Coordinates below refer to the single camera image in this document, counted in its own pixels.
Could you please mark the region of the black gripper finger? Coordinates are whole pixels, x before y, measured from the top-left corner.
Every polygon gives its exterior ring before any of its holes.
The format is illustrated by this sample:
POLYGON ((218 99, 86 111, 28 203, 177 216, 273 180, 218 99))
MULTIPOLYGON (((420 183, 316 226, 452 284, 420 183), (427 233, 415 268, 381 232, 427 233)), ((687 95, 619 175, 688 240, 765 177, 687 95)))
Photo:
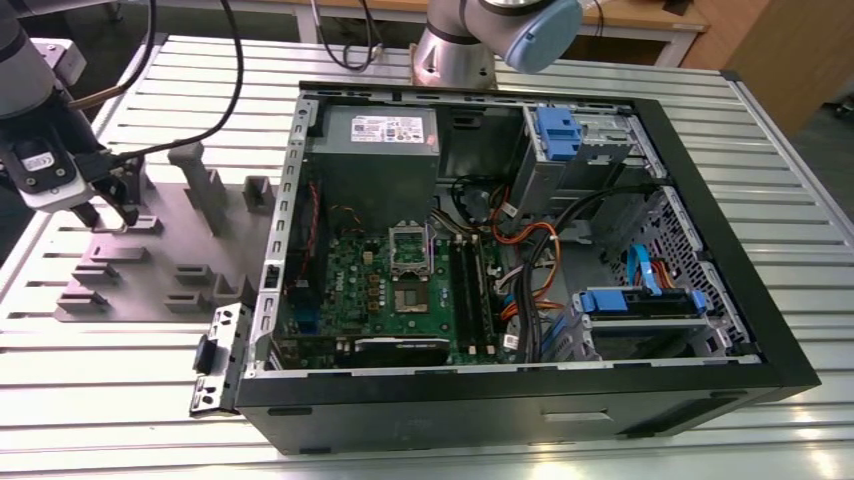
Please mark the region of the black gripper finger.
POLYGON ((98 192, 122 223, 132 227, 138 219, 142 189, 142 159, 128 159, 98 180, 98 192))
POLYGON ((89 199, 72 206, 70 212, 74 214, 84 227, 94 229, 98 226, 100 214, 89 199))

